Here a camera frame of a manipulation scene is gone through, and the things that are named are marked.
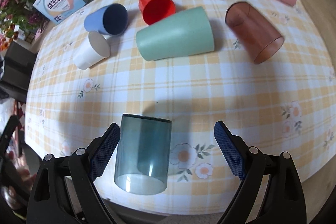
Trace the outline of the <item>yellow plaid floral tablecloth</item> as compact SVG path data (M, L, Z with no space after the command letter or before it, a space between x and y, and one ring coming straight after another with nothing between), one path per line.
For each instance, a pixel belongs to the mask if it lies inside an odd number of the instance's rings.
M111 161L95 182L100 194L135 210L206 214L224 210L239 185L214 139L221 120L248 145L277 155L288 151L302 181L335 156L335 69L303 0L173 0L201 6L213 24L214 52L145 61L135 35L145 27L138 0L96 0L45 37L31 77L25 140L39 156L65 156L104 133L124 113L173 122L167 188L138 196L114 183ZM247 1L285 38L255 65L225 24L228 6ZM81 71L72 60L87 37L84 18L112 3L131 13L129 27L111 41L112 54Z

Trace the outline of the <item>teal transparent plastic cup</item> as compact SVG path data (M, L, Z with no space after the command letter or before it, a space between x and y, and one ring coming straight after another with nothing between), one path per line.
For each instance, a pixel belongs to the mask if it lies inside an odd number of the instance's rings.
M124 114L114 182L127 193L155 195L167 188L172 121Z

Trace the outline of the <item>red plastic cup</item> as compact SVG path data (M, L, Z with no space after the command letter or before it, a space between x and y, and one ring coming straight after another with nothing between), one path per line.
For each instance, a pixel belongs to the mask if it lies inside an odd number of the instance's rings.
M176 12L176 7L172 0L139 0L138 8L142 14L143 21L147 25L152 25Z

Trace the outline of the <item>white plastic cup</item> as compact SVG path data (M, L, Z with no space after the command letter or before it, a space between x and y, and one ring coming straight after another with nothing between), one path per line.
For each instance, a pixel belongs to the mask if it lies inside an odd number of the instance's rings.
M80 70L86 70L111 54L110 46L102 34L91 31L73 56L73 62Z

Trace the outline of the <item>pink flower bouquet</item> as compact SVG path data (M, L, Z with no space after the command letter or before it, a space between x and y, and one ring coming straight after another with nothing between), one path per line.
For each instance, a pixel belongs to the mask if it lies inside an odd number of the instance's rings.
M35 33L47 21L34 6L36 0L1 0L1 51L17 41L19 32Z

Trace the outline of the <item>brown transparent plastic cup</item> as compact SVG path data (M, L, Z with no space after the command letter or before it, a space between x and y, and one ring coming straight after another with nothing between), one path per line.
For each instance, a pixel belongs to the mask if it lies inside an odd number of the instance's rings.
M225 23L255 64L270 59L284 44L284 36L248 2L236 2L226 12Z

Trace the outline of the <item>blue plastic cup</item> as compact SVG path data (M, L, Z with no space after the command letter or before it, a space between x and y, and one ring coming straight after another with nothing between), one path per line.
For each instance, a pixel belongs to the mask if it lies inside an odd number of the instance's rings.
M88 32L118 36L126 30L127 23L127 9L119 3L114 3L89 14L84 20L84 28Z

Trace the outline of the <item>green plastic cup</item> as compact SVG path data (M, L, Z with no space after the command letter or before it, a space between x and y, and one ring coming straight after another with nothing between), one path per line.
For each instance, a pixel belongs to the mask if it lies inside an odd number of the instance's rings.
M202 6L180 11L136 33L139 53L146 61L212 52L215 42Z

